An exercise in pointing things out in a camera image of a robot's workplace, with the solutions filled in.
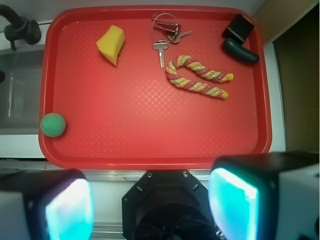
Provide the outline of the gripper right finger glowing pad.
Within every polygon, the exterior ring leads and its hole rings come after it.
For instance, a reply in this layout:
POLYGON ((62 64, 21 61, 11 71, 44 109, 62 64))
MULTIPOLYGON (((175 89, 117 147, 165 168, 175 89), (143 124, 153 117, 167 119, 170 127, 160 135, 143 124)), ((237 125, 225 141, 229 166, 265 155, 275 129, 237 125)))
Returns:
POLYGON ((289 151, 219 157, 208 201, 228 240, 317 240, 320 156, 289 151))

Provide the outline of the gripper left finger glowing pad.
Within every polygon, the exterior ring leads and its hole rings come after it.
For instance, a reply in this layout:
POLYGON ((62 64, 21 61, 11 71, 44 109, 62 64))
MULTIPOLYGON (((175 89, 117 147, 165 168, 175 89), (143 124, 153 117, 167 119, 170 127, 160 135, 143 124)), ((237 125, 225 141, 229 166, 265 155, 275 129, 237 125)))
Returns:
POLYGON ((0 176, 2 240, 88 240, 94 213, 93 188, 80 170, 0 176))

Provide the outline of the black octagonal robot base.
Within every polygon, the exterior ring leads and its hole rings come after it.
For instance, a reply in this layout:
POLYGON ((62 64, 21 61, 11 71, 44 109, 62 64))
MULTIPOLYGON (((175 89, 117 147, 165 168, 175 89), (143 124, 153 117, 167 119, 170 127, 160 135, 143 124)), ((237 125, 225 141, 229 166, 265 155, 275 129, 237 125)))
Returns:
POLYGON ((122 197, 127 240, 218 240, 207 188, 187 170, 148 170, 122 197))

